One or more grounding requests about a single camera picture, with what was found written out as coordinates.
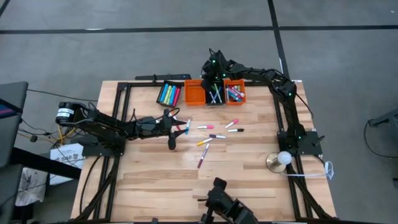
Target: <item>orange bin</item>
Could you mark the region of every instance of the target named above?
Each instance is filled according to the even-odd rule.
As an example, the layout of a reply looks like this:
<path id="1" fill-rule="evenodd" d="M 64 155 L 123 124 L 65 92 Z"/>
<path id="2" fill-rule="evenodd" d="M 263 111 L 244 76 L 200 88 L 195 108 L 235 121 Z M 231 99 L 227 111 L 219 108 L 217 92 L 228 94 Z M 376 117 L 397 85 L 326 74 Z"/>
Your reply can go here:
<path id="1" fill-rule="evenodd" d="M 228 102 L 227 97 L 229 97 L 227 94 L 225 94 L 225 103 L 227 105 L 242 105 L 246 102 L 246 92 L 244 90 L 244 81 L 243 80 L 224 80 L 224 89 L 227 89 L 227 85 L 239 85 L 241 86 L 240 92 L 244 93 L 244 97 L 242 98 L 241 102 L 232 102 L 231 100 Z"/>
<path id="2" fill-rule="evenodd" d="M 200 106 L 206 103 L 205 91 L 200 83 L 201 80 L 185 80 L 185 103 L 188 106 Z"/>

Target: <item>gold base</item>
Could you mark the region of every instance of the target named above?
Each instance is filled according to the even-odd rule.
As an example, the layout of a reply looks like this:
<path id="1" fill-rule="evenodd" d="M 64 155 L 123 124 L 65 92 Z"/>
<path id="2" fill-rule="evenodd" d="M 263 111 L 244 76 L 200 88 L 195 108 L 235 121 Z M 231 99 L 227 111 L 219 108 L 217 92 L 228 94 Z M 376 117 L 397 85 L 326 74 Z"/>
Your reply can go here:
<path id="1" fill-rule="evenodd" d="M 277 161 L 278 154 L 279 154 L 278 152 L 273 152 L 269 154 L 269 156 L 267 157 L 267 167 L 269 170 L 275 173 L 282 172 L 283 170 L 286 169 L 286 165 L 280 164 Z"/>

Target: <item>gray carpet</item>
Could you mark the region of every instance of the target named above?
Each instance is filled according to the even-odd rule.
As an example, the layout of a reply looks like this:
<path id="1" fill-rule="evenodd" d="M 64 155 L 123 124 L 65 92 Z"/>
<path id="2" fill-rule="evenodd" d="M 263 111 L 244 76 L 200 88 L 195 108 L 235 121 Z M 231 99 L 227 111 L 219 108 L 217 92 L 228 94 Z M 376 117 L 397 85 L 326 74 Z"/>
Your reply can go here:
<path id="1" fill-rule="evenodd" d="M 393 0 L 278 0 L 280 26 L 398 24 Z M 177 26 L 271 26 L 267 1 L 217 0 L 12 0 L 0 29 L 87 29 Z M 391 172 L 397 159 L 366 149 L 368 119 L 398 108 L 398 30 L 282 31 L 290 76 L 304 81 L 322 149 L 335 166 L 330 181 L 337 215 L 344 220 L 396 223 L 398 190 Z M 190 73 L 198 78 L 208 48 L 259 68 L 279 68 L 273 31 L 125 34 L 0 34 L 0 83 L 28 81 L 29 88 L 96 99 L 103 80 L 136 75 Z M 29 93 L 24 119 L 56 130 L 58 102 Z M 396 130 L 368 128 L 369 144 L 397 155 Z M 17 139 L 28 151 L 48 153 L 50 144 Z M 51 187 L 35 205 L 42 223 L 67 220 L 77 182 Z"/>

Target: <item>wooden table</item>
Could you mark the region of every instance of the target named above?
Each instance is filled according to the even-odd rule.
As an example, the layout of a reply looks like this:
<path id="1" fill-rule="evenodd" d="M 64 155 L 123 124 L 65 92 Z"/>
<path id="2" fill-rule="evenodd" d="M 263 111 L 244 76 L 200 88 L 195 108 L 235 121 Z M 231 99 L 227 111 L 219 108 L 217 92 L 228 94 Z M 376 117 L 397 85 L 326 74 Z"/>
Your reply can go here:
<path id="1" fill-rule="evenodd" d="M 110 116 L 117 83 L 103 82 L 99 95 L 98 109 Z M 164 107 L 155 102 L 159 91 L 160 87 L 133 87 L 128 119 L 133 108 L 138 118 L 160 116 Z M 307 100 L 302 82 L 297 82 L 297 93 Z M 178 137 L 175 151 L 168 150 L 167 137 L 127 142 L 119 165 L 111 221 L 148 222 L 153 217 L 162 222 L 199 221 L 206 207 L 204 202 L 197 202 L 197 199 L 206 198 L 207 192 L 213 188 L 215 177 L 227 180 L 226 192 L 243 201 L 259 221 L 294 220 L 286 176 L 272 173 L 266 166 L 268 154 L 279 151 L 272 95 L 266 86 L 249 86 L 246 87 L 246 96 L 247 102 L 242 106 L 187 106 L 182 90 L 178 101 L 181 111 L 177 118 L 182 121 L 191 119 L 189 134 Z M 123 99 L 122 95 L 119 119 Z M 296 105 L 300 122 L 306 129 L 313 129 L 308 109 L 298 98 Z M 233 127 L 244 128 L 243 133 L 226 132 L 225 125 L 234 119 L 239 119 L 239 123 Z M 214 125 L 215 128 L 196 129 L 198 125 L 206 124 Z M 209 134 L 222 134 L 228 138 L 212 140 L 202 166 L 197 169 L 205 145 L 197 147 L 196 143 L 208 138 Z M 71 218 L 78 216 L 81 190 L 94 159 L 88 158 L 84 163 Z M 321 162 L 314 156 L 302 156 L 302 162 L 306 174 L 324 173 Z M 83 208 L 98 189 L 101 166 L 102 159 L 90 175 Z M 335 216 L 326 178 L 307 177 L 306 180 L 317 202 L 327 213 Z M 297 192 L 301 216 L 305 217 L 302 195 L 299 190 Z M 104 217 L 107 192 L 103 198 L 100 217 Z"/>

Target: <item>gray floor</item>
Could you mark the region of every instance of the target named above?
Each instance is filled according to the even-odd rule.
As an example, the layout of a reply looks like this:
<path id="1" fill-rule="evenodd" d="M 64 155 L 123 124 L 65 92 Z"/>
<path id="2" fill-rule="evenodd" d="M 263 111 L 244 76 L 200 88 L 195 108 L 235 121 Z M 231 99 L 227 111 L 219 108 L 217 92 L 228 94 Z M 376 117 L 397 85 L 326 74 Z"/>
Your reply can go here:
<path id="1" fill-rule="evenodd" d="M 278 0 L 275 9 L 280 26 L 398 24 L 394 0 Z M 261 0 L 12 0 L 0 18 L 0 29 L 271 24 L 267 1 Z M 326 135 L 322 148 L 335 166 L 330 188 L 338 216 L 395 223 L 398 190 L 391 170 L 397 159 L 371 154 L 363 128 L 368 119 L 398 107 L 398 30 L 281 35 L 290 76 L 304 81 L 315 126 Z M 0 35 L 0 83 L 26 80 L 32 89 L 95 99 L 103 80 L 153 73 L 191 73 L 197 78 L 208 47 L 248 66 L 279 68 L 272 31 Z M 23 117 L 54 131 L 60 100 L 29 93 Z M 389 126 L 368 129 L 369 143 L 383 154 L 398 154 L 392 133 Z M 17 146 L 38 154 L 50 147 L 24 138 L 18 138 Z M 35 206 L 35 219 L 67 220 L 76 187 L 76 182 L 51 187 L 45 202 Z"/>

